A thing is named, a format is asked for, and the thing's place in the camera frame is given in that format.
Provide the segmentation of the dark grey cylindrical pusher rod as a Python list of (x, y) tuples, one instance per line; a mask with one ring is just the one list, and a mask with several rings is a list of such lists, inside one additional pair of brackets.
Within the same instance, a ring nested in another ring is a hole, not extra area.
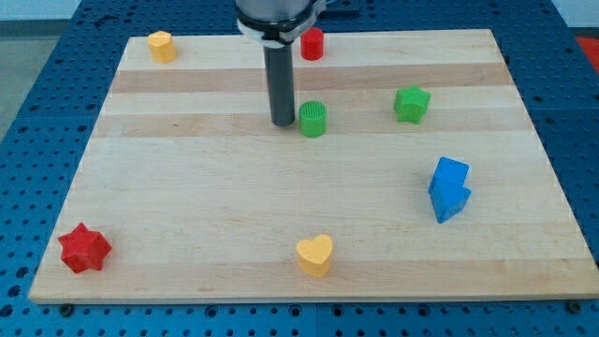
[(295, 122), (292, 60), (290, 45), (280, 49), (264, 48), (270, 119), (276, 126), (290, 126)]

